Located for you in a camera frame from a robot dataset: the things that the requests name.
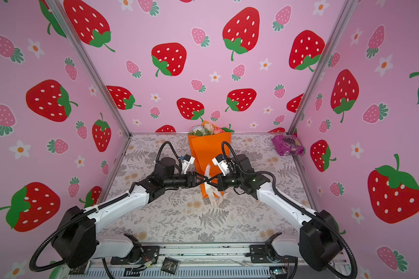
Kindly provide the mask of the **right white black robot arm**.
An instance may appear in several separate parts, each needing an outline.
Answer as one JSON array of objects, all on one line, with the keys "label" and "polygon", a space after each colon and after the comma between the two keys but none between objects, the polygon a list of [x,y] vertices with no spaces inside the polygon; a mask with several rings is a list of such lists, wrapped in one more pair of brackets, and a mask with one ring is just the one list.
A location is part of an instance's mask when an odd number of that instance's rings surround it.
[{"label": "right white black robot arm", "polygon": [[[212,164],[221,174],[216,175],[220,191],[240,188],[247,195],[265,203],[283,216],[299,232],[297,257],[312,269],[330,270],[338,278],[355,279],[358,267],[350,246],[336,228],[334,218],[327,211],[316,212],[297,203],[277,188],[276,177],[267,171],[254,171],[249,159],[243,154],[234,158],[219,154]],[[350,262],[350,273],[343,275],[331,265],[334,258],[345,251]]]}]

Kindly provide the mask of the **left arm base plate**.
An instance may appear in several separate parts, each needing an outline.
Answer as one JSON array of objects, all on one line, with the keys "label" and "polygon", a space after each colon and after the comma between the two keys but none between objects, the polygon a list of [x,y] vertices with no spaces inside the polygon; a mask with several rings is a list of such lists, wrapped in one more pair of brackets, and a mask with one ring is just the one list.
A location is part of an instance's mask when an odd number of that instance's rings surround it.
[{"label": "left arm base plate", "polygon": [[124,258],[112,257],[111,265],[154,265],[157,263],[160,246],[134,247]]}]

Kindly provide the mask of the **light pink fake rose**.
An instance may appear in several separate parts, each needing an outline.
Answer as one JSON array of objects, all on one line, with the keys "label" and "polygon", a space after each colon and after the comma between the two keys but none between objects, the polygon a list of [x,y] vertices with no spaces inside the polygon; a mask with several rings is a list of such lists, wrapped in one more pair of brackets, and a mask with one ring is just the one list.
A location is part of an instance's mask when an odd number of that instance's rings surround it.
[{"label": "light pink fake rose", "polygon": [[206,130],[208,130],[209,133],[213,133],[214,132],[214,126],[211,123],[205,123],[204,124],[204,128]]}]

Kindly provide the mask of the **orange wrapping paper sheet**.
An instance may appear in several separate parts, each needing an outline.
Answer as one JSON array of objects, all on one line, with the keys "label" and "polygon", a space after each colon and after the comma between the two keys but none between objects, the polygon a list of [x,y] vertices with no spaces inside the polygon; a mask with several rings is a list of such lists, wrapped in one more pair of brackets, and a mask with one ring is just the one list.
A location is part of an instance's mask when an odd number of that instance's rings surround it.
[{"label": "orange wrapping paper sheet", "polygon": [[[200,125],[204,126],[205,123],[210,122],[204,121]],[[208,130],[206,130],[206,135],[201,137],[188,134],[189,145],[192,156],[195,158],[194,164],[197,173],[209,178],[222,173],[219,167],[214,165],[213,159],[222,154],[221,145],[224,141],[230,144],[232,134],[227,129],[223,129],[223,131],[224,132],[221,134],[214,134],[209,133]]]}]

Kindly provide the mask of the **white ribbon strip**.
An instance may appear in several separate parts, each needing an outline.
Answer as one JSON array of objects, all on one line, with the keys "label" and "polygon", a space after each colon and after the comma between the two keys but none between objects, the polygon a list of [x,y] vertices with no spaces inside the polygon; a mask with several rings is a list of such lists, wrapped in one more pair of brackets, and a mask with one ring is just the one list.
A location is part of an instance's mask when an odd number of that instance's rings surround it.
[{"label": "white ribbon strip", "polygon": [[207,180],[204,184],[205,192],[208,196],[208,199],[210,201],[210,204],[214,208],[219,208],[221,203],[227,199],[228,193],[223,193],[221,191],[218,191],[216,186],[212,186],[209,184],[209,180]]}]

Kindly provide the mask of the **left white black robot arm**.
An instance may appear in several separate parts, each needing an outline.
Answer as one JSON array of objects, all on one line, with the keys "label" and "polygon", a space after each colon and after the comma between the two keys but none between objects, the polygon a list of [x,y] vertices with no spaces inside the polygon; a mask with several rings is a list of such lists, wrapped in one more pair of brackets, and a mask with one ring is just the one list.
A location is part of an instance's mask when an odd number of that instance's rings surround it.
[{"label": "left white black robot arm", "polygon": [[189,189],[209,182],[209,177],[188,171],[193,163],[194,158],[189,155],[179,160],[162,158],[156,161],[149,176],[134,182],[124,194],[85,209],[70,208],[58,229],[36,249],[30,259],[30,270],[43,272],[60,265],[74,269],[92,259],[106,258],[139,263],[146,255],[133,235],[99,240],[97,234],[116,219],[148,205],[168,190]]}]

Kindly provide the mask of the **white rose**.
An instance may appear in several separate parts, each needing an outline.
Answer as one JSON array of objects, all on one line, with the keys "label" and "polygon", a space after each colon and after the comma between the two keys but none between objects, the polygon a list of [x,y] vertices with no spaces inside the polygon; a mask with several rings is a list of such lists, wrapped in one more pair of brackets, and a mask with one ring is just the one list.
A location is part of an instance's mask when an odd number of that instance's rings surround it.
[{"label": "white rose", "polygon": [[191,132],[189,133],[191,136],[205,136],[206,135],[206,128],[201,125],[193,126],[191,128]]}]

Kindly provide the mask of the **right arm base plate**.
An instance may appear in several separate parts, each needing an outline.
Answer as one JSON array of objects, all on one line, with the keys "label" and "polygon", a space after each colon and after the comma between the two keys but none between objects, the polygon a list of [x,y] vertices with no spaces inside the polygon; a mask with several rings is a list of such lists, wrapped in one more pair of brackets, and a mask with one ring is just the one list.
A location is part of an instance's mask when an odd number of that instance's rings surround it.
[{"label": "right arm base plate", "polygon": [[252,263],[294,263],[297,258],[293,256],[280,256],[271,245],[250,245],[250,259]]}]

